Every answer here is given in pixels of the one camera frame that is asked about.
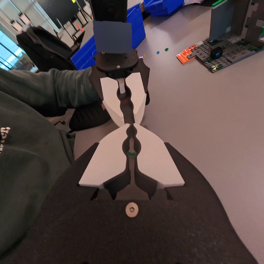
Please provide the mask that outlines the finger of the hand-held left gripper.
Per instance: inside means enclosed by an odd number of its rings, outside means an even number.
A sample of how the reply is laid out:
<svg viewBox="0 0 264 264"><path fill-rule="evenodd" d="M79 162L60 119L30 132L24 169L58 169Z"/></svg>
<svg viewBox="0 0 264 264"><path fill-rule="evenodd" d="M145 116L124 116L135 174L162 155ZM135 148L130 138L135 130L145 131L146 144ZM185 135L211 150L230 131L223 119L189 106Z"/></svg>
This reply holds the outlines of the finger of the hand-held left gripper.
<svg viewBox="0 0 264 264"><path fill-rule="evenodd" d="M131 73L126 78L126 86L131 93L130 99L133 104L134 121L137 124L141 124L145 111L147 94L144 91L140 73Z"/></svg>
<svg viewBox="0 0 264 264"><path fill-rule="evenodd" d="M113 122L122 127L124 124L132 124L132 120L125 118L121 110L121 101L118 95L125 95L125 79L112 79L110 77L100 78L103 105L106 108Z"/></svg>

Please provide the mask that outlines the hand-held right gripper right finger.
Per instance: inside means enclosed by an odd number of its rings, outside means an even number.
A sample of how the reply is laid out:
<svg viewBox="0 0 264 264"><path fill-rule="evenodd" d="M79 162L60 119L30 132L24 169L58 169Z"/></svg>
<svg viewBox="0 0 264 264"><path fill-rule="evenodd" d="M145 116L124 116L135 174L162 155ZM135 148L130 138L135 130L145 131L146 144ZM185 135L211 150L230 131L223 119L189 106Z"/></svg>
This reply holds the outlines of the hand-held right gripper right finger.
<svg viewBox="0 0 264 264"><path fill-rule="evenodd" d="M154 180L158 188L183 186L185 181L164 141L139 124L134 124L134 128L134 150L140 176Z"/></svg>

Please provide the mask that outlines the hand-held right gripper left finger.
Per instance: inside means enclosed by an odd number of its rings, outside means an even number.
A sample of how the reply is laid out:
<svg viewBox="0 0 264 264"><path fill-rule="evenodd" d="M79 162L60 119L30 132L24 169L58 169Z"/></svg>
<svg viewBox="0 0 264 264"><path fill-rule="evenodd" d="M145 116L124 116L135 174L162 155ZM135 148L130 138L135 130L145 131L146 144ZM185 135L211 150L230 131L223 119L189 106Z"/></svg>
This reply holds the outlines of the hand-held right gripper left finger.
<svg viewBox="0 0 264 264"><path fill-rule="evenodd" d="M103 184L124 172L127 157L123 143L127 139L130 124L114 130L98 144L81 179L80 186L103 188Z"/></svg>

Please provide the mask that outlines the blue plastic bin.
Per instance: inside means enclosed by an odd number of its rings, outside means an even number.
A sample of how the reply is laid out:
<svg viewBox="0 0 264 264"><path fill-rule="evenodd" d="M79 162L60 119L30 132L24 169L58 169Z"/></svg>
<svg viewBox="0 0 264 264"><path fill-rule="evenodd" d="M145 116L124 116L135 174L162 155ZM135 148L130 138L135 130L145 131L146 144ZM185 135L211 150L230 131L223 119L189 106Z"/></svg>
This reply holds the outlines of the blue plastic bin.
<svg viewBox="0 0 264 264"><path fill-rule="evenodd" d="M146 37L140 3L127 10L127 22L132 26L132 48L136 49ZM95 64L94 56L97 51L93 32L93 25L87 25L81 47L71 57L77 70L87 69Z"/></svg>
<svg viewBox="0 0 264 264"><path fill-rule="evenodd" d="M181 8L184 0L144 0L144 8L151 16L165 16Z"/></svg>

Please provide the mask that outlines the person's left forearm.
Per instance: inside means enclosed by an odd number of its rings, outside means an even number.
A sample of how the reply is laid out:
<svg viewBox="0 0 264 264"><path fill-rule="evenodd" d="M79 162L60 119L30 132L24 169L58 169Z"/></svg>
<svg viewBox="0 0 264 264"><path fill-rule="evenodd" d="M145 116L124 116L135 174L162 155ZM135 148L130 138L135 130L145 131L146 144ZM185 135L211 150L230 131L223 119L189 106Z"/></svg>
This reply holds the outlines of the person's left forearm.
<svg viewBox="0 0 264 264"><path fill-rule="evenodd" d="M1 92L31 106L38 112L58 114L91 104L99 96L89 77L91 68L81 71L51 69L48 72L1 69Z"/></svg>

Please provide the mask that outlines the orange brick plate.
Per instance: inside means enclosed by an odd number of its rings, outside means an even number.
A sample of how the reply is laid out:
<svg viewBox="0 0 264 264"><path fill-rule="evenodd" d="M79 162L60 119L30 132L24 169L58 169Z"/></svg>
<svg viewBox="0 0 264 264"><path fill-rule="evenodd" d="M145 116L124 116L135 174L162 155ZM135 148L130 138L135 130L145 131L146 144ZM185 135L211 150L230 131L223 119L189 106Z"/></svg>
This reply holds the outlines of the orange brick plate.
<svg viewBox="0 0 264 264"><path fill-rule="evenodd" d="M196 58L194 53L197 50L197 45L192 45L189 48L186 48L181 53L177 54L176 58L180 61L181 64L186 64L187 62Z"/></svg>

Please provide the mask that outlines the black backpack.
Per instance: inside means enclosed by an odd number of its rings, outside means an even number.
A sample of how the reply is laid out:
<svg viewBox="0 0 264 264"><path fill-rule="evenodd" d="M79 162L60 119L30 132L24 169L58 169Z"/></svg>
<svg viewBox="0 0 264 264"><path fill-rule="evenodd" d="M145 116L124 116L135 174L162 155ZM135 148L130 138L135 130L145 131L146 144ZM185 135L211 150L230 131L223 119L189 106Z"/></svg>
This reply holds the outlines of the black backpack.
<svg viewBox="0 0 264 264"><path fill-rule="evenodd" d="M18 34L16 39L38 70L48 72L52 68L77 70L71 57L80 49L83 37L84 32L77 38L71 49L60 38L43 27L30 26L26 31Z"/></svg>

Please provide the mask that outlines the black monitor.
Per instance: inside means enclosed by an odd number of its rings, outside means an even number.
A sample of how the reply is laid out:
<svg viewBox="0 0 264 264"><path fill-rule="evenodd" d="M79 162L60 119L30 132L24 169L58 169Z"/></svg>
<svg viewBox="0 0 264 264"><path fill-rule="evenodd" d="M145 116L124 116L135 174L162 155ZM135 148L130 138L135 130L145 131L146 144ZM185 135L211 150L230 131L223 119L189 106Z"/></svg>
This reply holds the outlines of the black monitor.
<svg viewBox="0 0 264 264"><path fill-rule="evenodd" d="M59 20L61 24L74 18L74 15L77 15L86 5L82 0L75 3L72 0L37 0L37 3L54 23Z"/></svg>

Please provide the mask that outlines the grey green brick tower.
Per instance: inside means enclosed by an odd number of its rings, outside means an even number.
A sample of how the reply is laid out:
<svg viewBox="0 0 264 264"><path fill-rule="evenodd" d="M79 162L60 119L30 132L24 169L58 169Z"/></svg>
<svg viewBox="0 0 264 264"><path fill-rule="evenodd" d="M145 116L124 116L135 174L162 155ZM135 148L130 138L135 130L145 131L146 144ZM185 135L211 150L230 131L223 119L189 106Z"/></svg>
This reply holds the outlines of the grey green brick tower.
<svg viewBox="0 0 264 264"><path fill-rule="evenodd" d="M196 44L196 58L212 73L263 51L263 0L216 1L211 6L209 38Z"/></svg>

